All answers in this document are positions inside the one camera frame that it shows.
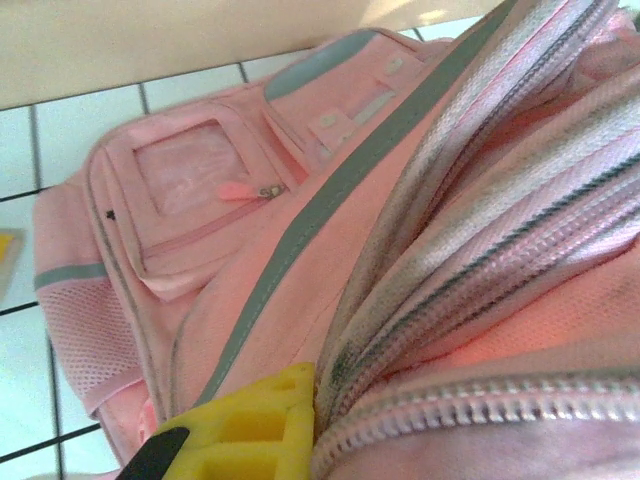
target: small pocket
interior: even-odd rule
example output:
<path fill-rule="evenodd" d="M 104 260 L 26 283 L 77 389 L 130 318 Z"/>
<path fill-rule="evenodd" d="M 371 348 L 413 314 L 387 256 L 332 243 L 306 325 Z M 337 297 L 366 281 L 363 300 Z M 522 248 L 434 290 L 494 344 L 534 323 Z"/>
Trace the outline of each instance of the small pocket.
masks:
<path fill-rule="evenodd" d="M 129 259 L 164 299 L 211 279 L 286 190 L 259 139 L 222 103 L 150 117 L 105 151 L 113 217 Z"/>
<path fill-rule="evenodd" d="M 322 170 L 424 71 L 419 56 L 383 31 L 347 35 L 269 80 L 267 122 L 307 171 Z"/>

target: yellow object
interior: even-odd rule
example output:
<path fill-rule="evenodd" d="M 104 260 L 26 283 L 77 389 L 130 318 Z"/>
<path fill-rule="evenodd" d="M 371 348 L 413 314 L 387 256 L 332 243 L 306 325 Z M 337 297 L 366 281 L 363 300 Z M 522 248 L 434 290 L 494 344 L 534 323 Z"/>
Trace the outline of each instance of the yellow object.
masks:
<path fill-rule="evenodd" d="M 313 423 L 313 364 L 293 365 L 163 424 L 190 432 L 163 478 L 306 480 Z"/>
<path fill-rule="evenodd" d="M 0 301 L 9 289 L 11 274 L 18 261 L 23 240 L 21 230 L 0 229 Z"/>
<path fill-rule="evenodd" d="M 4 260 L 9 250 L 9 245 L 14 239 L 14 236 L 9 233 L 0 233 L 0 261 Z"/>

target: pink zipper pull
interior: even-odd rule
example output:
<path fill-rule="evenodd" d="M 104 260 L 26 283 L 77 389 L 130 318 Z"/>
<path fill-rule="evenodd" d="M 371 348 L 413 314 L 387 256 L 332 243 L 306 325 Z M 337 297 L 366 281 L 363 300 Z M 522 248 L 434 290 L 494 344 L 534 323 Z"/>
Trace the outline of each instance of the pink zipper pull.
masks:
<path fill-rule="evenodd" d="M 220 200 L 256 200 L 259 198 L 276 198 L 285 190 L 284 185 L 270 185 L 256 188 L 253 185 L 240 182 L 225 182 L 218 186 L 216 194 Z"/>

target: pink backpack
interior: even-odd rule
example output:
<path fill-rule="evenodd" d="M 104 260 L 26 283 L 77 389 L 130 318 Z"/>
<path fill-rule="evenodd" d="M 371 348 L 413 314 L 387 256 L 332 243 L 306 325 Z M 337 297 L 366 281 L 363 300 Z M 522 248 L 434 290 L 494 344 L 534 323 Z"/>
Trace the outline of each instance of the pink backpack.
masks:
<path fill-rule="evenodd" d="M 112 131 L 34 218 L 54 347 L 123 464 L 311 361 L 314 479 L 640 477 L 640 36 L 615 1 L 356 31 Z"/>

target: reflective strip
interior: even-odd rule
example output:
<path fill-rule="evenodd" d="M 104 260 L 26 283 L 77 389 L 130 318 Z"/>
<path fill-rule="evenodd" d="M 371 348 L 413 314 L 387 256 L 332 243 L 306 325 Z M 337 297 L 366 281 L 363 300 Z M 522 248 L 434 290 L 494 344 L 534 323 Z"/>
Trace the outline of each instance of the reflective strip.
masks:
<path fill-rule="evenodd" d="M 434 71 L 360 144 L 291 222 L 245 304 L 215 372 L 196 406 L 211 400 L 240 353 L 253 325 L 293 262 L 335 211 L 382 159 L 413 130 L 449 91 L 500 27 L 516 0 L 504 2 L 494 15 L 458 45 Z"/>
<path fill-rule="evenodd" d="M 106 277 L 107 269 L 104 263 L 94 263 L 92 265 L 73 265 L 69 267 L 54 268 L 39 275 L 33 281 L 35 289 L 39 290 L 53 283 L 67 280 L 85 280 L 88 278 Z"/>
<path fill-rule="evenodd" d="M 361 30 L 352 33 L 299 63 L 291 65 L 273 77 L 265 86 L 265 98 L 271 102 L 304 87 L 355 56 L 376 35 L 379 33 L 375 30 Z"/>

